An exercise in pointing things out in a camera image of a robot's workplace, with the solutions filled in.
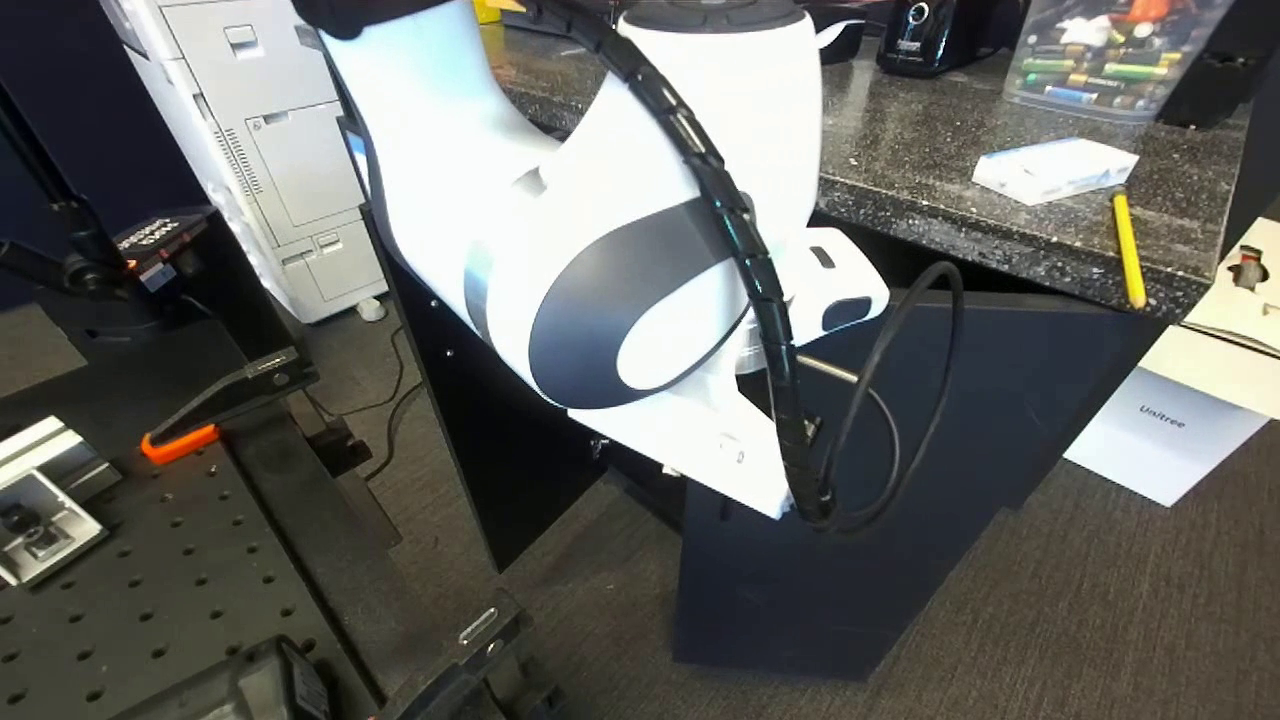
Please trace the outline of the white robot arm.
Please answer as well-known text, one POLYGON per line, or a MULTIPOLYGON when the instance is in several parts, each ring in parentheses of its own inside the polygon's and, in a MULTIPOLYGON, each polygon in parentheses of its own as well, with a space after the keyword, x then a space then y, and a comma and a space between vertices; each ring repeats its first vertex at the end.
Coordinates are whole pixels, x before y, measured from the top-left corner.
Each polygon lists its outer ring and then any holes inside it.
POLYGON ((886 310, 811 221, 819 33, 799 0, 505 0, 603 63, 553 138, 473 0, 290 0, 364 134, 390 258, 553 412, 767 520, 830 507, 799 351, 886 310))

